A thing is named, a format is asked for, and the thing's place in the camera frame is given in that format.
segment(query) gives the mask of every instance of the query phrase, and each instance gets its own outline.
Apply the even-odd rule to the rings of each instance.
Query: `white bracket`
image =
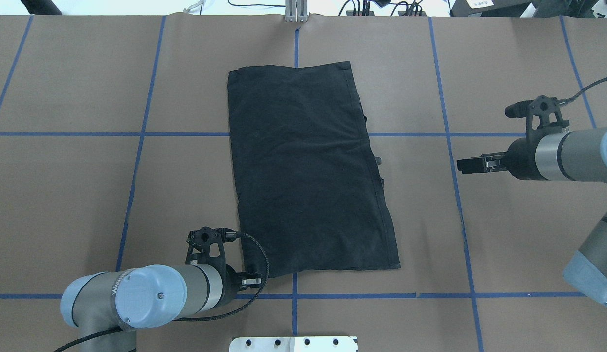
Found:
[[[286,0],[286,22],[307,22],[308,0]]]
[[[354,336],[235,338],[229,352],[358,352]]]

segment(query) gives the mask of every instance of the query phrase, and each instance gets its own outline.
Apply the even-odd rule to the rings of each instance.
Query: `white mounting plate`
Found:
[[[358,352],[358,338],[354,336],[235,338],[229,344],[229,352]]]

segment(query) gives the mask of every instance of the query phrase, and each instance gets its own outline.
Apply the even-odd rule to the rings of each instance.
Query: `white paper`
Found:
[[[494,6],[493,0],[466,0],[471,9],[480,9],[482,7]]]

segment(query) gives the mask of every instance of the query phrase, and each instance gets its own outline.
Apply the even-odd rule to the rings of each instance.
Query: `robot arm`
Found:
[[[186,265],[150,265],[122,272],[100,272],[71,283],[60,301],[64,322],[79,327],[85,341],[76,340],[57,351],[82,343],[82,352],[131,352],[136,350],[136,330],[155,328],[173,320],[203,321],[225,318],[245,309],[259,295],[268,277],[256,272],[236,272],[225,264],[223,243],[251,236],[230,229],[204,227],[192,231]],[[210,256],[217,245],[219,255]],[[240,290],[258,288],[247,304],[220,316],[186,318],[226,305]]]
[[[607,79],[593,83],[592,87]],[[506,152],[457,161],[463,174],[509,171],[519,180],[583,181],[607,184],[607,128],[569,131],[560,107],[572,102],[539,96],[505,109],[509,118],[525,118],[525,138]],[[551,122],[554,114],[556,120]],[[540,125],[532,128],[534,116]],[[579,247],[563,272],[570,285],[607,307],[607,213]]]

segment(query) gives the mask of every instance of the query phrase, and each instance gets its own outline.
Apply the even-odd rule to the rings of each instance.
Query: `black cloth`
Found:
[[[398,269],[395,232],[350,62],[229,73],[238,216],[270,277]],[[259,250],[243,239],[247,270]]]

